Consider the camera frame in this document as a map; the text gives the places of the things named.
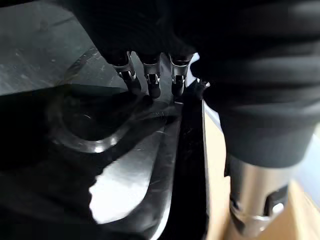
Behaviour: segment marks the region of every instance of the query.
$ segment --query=silver metal cylinder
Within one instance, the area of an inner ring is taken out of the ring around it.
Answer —
[[[241,235],[258,236],[283,211],[286,201],[268,200],[288,186],[296,168],[261,167],[230,156],[230,213]]]

